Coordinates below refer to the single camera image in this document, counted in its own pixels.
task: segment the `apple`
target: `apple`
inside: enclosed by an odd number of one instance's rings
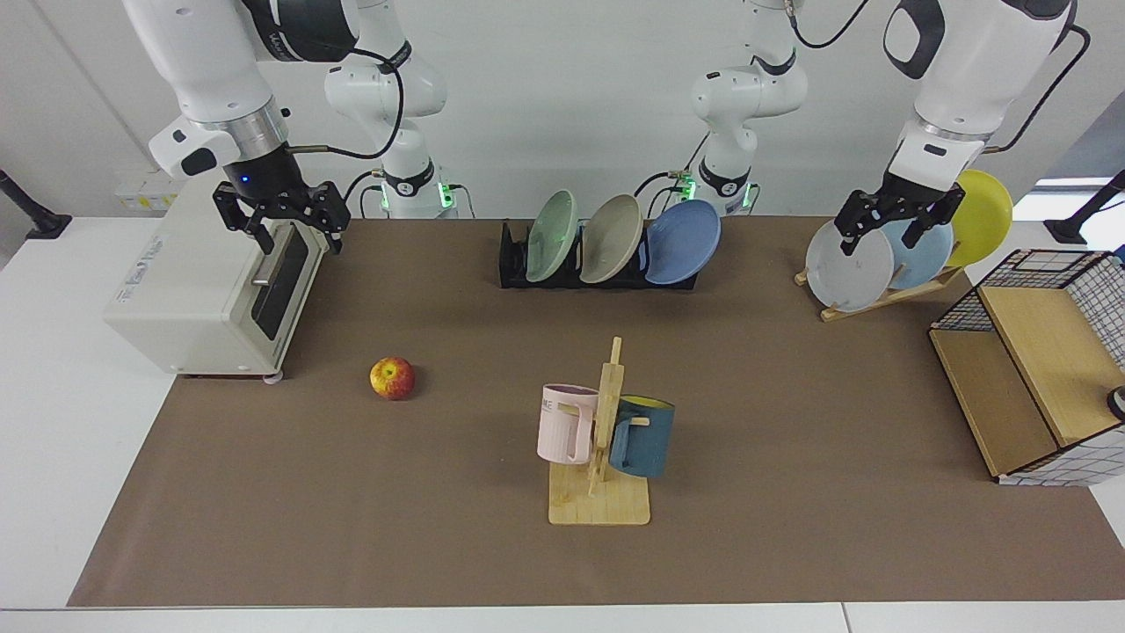
[[[371,368],[371,389],[387,400],[405,400],[414,391],[414,368],[405,359],[384,359]]]

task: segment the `black stand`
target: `black stand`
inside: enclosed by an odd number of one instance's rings
[[[28,239],[53,239],[62,235],[63,229],[73,219],[70,215],[51,212],[43,205],[33,200],[3,170],[0,170],[0,191],[11,198],[11,201],[16,202],[16,206],[21,208],[35,223],[35,228],[27,233]]]
[[[1071,215],[1066,219],[1046,219],[1043,224],[1051,232],[1051,236],[1055,238],[1056,242],[1061,244],[1080,244],[1086,245],[1086,238],[1082,237],[1082,224],[1086,220],[1094,217],[1106,202],[1114,199],[1125,190],[1125,171],[1122,171],[1109,181],[1108,184],[1102,187],[1090,201],[1082,205],[1082,208],[1078,209],[1078,212]]]
[[[1113,412],[1114,417],[1125,423],[1125,387],[1119,387],[1110,391],[1106,404],[1109,405],[1109,410]]]
[[[567,253],[562,265],[548,279],[538,283],[528,280],[528,233],[524,233],[522,242],[512,238],[512,228],[504,223],[504,229],[500,237],[500,287],[502,288],[548,288],[548,289],[665,289],[665,290],[690,290],[695,287],[695,279],[699,274],[673,283],[660,286],[645,278],[648,271],[648,261],[642,260],[641,251],[648,252],[648,229],[641,233],[641,246],[637,248],[629,263],[612,278],[601,283],[587,283],[582,280],[582,239],[575,239]]]

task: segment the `label on oven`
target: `label on oven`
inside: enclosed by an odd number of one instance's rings
[[[168,235],[153,235],[152,241],[148,242],[148,246],[145,247],[141,256],[137,257],[136,263],[129,269],[128,274],[125,275],[125,280],[122,282],[120,289],[117,290],[117,296],[114,298],[117,302],[128,302],[136,293],[137,288],[141,282],[144,281],[145,275],[152,268],[153,262],[160,252],[164,250],[164,243],[168,239]]]

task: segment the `wooden base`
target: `wooden base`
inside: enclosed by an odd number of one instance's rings
[[[604,469],[591,491],[590,468],[551,464],[551,525],[648,525],[648,480]]]
[[[925,296],[937,290],[945,289],[953,279],[957,277],[957,273],[963,271],[964,268],[946,266],[942,270],[937,277],[925,283],[906,290],[886,290],[883,292],[882,298],[871,304],[868,307],[863,309],[857,309],[855,311],[840,311],[836,309],[835,306],[827,307],[820,310],[820,320],[825,324],[830,324],[832,322],[839,322],[840,319],[847,319],[848,316],[855,316],[856,314],[863,314],[865,311],[871,311],[872,309],[879,309],[880,307],[886,307],[888,305],[893,305],[896,302],[906,300],[908,298],[915,298],[918,296]],[[799,286],[804,286],[809,282],[809,271],[802,270],[793,277],[793,282]]]

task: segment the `blue plate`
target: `blue plate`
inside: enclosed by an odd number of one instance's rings
[[[933,279],[945,268],[953,253],[953,225],[937,225],[926,230],[912,248],[902,243],[902,235],[914,219],[899,219],[883,225],[883,234],[894,250],[894,278],[891,289],[908,290]]]
[[[670,286],[695,274],[719,246],[722,223],[710,202],[687,200],[660,214],[648,227],[649,262],[645,278]]]

